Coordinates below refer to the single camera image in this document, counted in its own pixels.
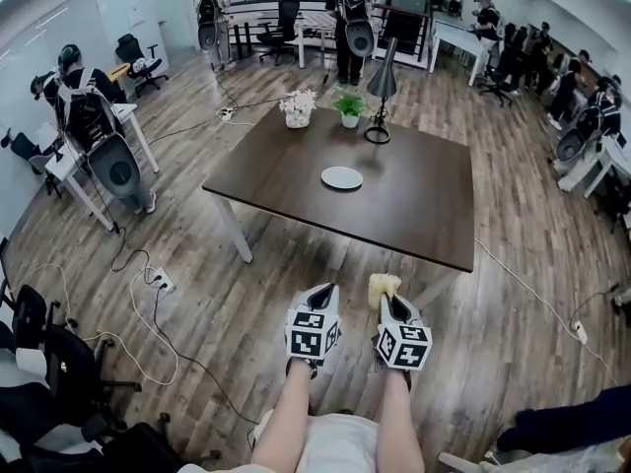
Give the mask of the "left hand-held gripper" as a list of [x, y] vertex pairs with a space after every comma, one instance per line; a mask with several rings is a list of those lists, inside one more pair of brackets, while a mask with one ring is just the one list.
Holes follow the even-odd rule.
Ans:
[[295, 308], [288, 310], [284, 329], [288, 365], [302, 361], [311, 369], [311, 379], [318, 374], [326, 356], [337, 345], [341, 336], [339, 313], [339, 287], [326, 288], [321, 309], [321, 289], [313, 287], [301, 292], [295, 299]]

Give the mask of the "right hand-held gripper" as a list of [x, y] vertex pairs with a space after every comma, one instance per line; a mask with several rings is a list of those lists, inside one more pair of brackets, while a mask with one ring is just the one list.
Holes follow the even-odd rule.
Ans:
[[430, 328], [420, 319], [420, 312], [413, 304], [401, 296], [395, 296], [393, 316], [391, 297], [383, 293], [380, 298], [378, 335], [374, 343], [377, 364], [401, 372], [410, 387], [411, 374], [423, 370], [433, 346], [433, 338]]

